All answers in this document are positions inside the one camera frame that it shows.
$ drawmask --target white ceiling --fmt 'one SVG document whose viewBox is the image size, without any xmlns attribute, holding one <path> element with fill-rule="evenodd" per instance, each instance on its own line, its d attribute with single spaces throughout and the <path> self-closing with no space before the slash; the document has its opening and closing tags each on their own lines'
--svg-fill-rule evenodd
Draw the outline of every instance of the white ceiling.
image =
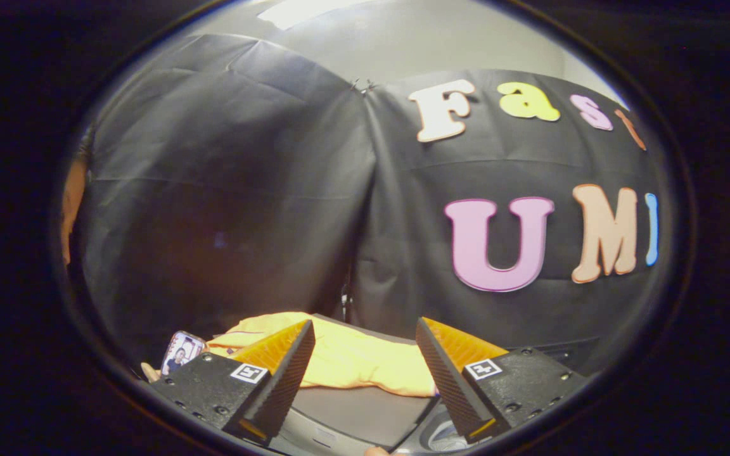
<svg viewBox="0 0 730 456">
<path fill-rule="evenodd" d="M 271 41 L 318 61 L 345 80 L 380 83 L 436 70 L 523 70 L 580 84 L 626 107 L 574 55 L 494 6 L 475 0 L 359 2 L 286 30 L 258 18 L 283 2 L 233 3 L 187 33 L 238 34 Z"/>
</svg>

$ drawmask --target black plastic sheet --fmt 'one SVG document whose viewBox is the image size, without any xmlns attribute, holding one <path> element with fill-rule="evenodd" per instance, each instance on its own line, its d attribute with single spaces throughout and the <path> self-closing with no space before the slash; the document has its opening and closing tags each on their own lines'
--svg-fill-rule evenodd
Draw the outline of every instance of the black plastic sheet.
<svg viewBox="0 0 730 456">
<path fill-rule="evenodd" d="M 477 87 L 467 95 L 470 114 L 457 118 L 466 132 L 418 142 L 409 93 L 461 79 Z M 544 91 L 560 119 L 504 113 L 496 88 L 512 81 Z M 590 96 L 614 130 L 591 127 L 568 101 L 573 94 Z M 599 338 L 606 355 L 591 357 L 585 373 L 639 327 L 661 271 L 660 260 L 644 262 L 643 204 L 645 193 L 667 196 L 660 145 L 636 115 L 556 78 L 464 70 L 360 93 L 273 44 L 201 35 L 147 64 L 98 119 L 94 138 L 79 222 L 84 277 L 105 327 L 136 363 L 160 357 L 179 329 L 209 338 L 253 315 L 338 314 L 351 266 L 353 324 L 412 338 L 425 315 L 499 346 Z M 579 184 L 602 187 L 614 213 L 621 187 L 637 193 L 629 274 L 572 282 L 582 251 Z M 444 206 L 494 201 L 487 254 L 509 268 L 520 228 L 508 205 L 525 196 L 556 208 L 539 276 L 506 293 L 461 282 Z"/>
</svg>

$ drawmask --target finger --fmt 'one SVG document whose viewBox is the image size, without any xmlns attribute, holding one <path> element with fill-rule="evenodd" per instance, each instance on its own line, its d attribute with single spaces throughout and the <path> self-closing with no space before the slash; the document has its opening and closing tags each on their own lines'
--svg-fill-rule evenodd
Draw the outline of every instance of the finger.
<svg viewBox="0 0 730 456">
<path fill-rule="evenodd" d="M 143 373 L 145 374 L 146 378 L 148 378 L 148 383 L 153 383 L 160 379 L 160 375 L 157 373 L 156 370 L 154 370 L 153 367 L 151 367 L 148 363 L 140 363 L 139 364 L 140 369 L 143 370 Z"/>
<path fill-rule="evenodd" d="M 374 446 L 365 450 L 365 456 L 390 456 L 387 451 L 378 446 Z"/>
</svg>

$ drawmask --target person's hand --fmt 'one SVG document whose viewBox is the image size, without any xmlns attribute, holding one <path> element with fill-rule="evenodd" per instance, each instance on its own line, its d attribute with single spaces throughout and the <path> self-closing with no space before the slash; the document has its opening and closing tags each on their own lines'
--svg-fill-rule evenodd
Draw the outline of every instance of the person's hand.
<svg viewBox="0 0 730 456">
<path fill-rule="evenodd" d="M 382 448 L 378 446 L 374 446 L 365 450 L 365 456 L 390 456 L 390 453 L 382 450 Z"/>
</svg>

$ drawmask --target phone screen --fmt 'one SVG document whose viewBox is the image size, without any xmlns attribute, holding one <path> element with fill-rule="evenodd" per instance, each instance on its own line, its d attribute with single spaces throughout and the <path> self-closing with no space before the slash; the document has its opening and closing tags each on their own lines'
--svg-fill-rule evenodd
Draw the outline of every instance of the phone screen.
<svg viewBox="0 0 730 456">
<path fill-rule="evenodd" d="M 171 375 L 180 367 L 193 360 L 205 349 L 206 343 L 188 332 L 177 331 L 170 339 L 165 360 L 162 360 L 162 375 Z"/>
</svg>

